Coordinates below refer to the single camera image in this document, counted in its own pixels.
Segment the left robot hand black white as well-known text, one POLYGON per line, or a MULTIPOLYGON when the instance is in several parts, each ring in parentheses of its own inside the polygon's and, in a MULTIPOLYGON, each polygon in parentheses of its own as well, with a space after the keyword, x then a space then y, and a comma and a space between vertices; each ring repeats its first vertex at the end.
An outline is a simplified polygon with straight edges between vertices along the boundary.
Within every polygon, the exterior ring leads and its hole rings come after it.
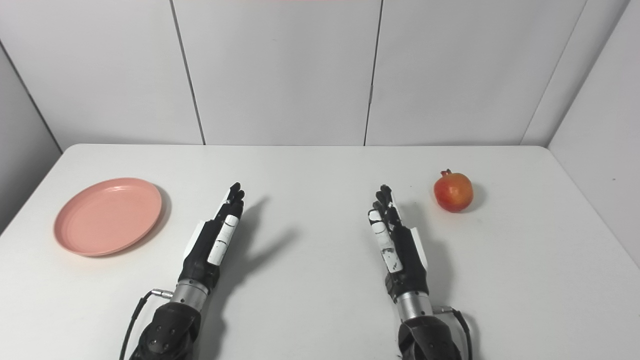
POLYGON ((245 192, 239 182, 227 191, 214 218, 201 222, 190 240, 178 282, 199 284, 211 292, 220 278, 220 267, 242 218, 245 192))

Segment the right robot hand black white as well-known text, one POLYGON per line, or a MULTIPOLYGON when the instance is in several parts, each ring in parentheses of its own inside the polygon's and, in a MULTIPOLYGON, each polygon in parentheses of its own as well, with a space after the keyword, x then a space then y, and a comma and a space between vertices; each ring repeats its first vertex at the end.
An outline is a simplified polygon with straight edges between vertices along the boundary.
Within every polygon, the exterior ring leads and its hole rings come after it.
POLYGON ((423 252, 416 237, 402 221, 390 186, 382 184, 367 214, 382 262, 387 269, 385 288, 391 300, 406 293, 429 295, 423 252))

